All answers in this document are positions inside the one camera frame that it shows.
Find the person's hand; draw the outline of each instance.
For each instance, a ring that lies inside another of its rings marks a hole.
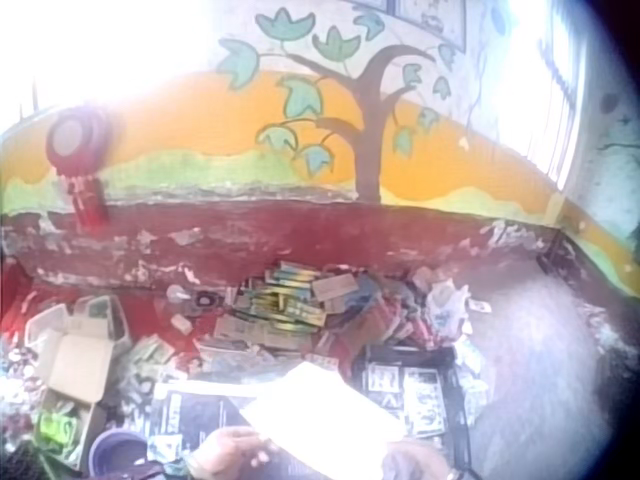
[[[386,470],[394,470],[391,478],[447,480],[452,472],[444,456],[432,445],[420,440],[402,440],[389,445]]]
[[[258,467],[269,461],[265,448],[265,439],[251,427],[221,428],[191,454],[191,474],[203,480],[237,480],[247,463]]]

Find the black tray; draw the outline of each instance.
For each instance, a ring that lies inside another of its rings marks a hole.
[[[370,345],[366,347],[353,363],[353,387],[368,392],[364,384],[364,372],[367,365],[429,368],[438,371],[444,407],[447,416],[446,432],[441,434],[443,447],[448,460],[456,469],[464,471],[471,468],[471,442],[469,428],[464,412],[464,393],[458,382],[455,369],[455,351],[451,347],[438,350],[418,350],[411,347],[387,347]]]

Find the green leaf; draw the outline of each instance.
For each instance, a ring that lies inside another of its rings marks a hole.
[[[453,61],[456,56],[455,49],[448,43],[442,43],[438,45],[438,53],[440,54],[442,63],[447,67],[447,70],[451,71],[451,67],[453,66]]]
[[[360,25],[361,27],[365,27],[367,29],[367,34],[365,39],[367,42],[370,42],[382,32],[384,32],[384,21],[380,18],[375,12],[365,11],[364,15],[359,15],[353,20],[354,25]]]
[[[278,80],[277,85],[289,89],[289,95],[284,103],[285,117],[297,118],[306,113],[322,115],[322,94],[311,80],[287,75]]]
[[[220,39],[220,45],[229,51],[216,68],[218,73],[232,75],[230,87],[239,90],[248,85],[260,67],[260,55],[247,42],[230,38]]]
[[[334,25],[327,32],[327,40],[325,42],[322,42],[318,35],[314,35],[313,46],[327,60],[344,62],[353,57],[360,48],[360,35],[344,40],[340,30]]]
[[[438,77],[436,82],[433,84],[433,93],[435,95],[440,95],[442,100],[446,100],[451,96],[451,87],[449,86],[449,80],[445,77]]]
[[[422,66],[417,63],[408,63],[402,67],[402,78],[404,79],[404,84],[409,86],[422,83],[422,79],[419,75],[420,70],[422,70]]]
[[[267,37],[281,42],[293,42],[311,33],[316,26],[316,15],[310,13],[299,20],[292,20],[289,10],[282,7],[273,18],[262,14],[256,15],[256,23]]]
[[[333,153],[324,145],[305,147],[297,156],[304,158],[311,177],[314,177],[324,167],[333,164]]]
[[[298,136],[289,127],[267,125],[256,135],[256,143],[269,144],[272,149],[282,151],[287,147],[293,152],[298,149]]]
[[[422,127],[424,133],[429,133],[431,127],[440,121],[440,114],[433,108],[425,107],[418,116],[418,126]]]
[[[407,158],[413,151],[413,130],[409,127],[400,127],[393,136],[393,151],[400,152]]]

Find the cardboard box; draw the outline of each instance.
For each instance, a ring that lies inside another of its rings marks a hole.
[[[105,425],[106,414],[96,404],[104,396],[114,343],[101,319],[70,316],[62,330],[49,330],[40,351],[37,374],[48,387],[42,408],[50,410],[58,398],[68,397],[84,412],[80,459],[69,466],[88,473],[89,450]]]

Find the white paper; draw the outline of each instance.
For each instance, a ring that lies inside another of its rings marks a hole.
[[[308,362],[241,413],[275,444],[333,480],[380,480],[387,443],[404,435],[397,418],[339,374]]]

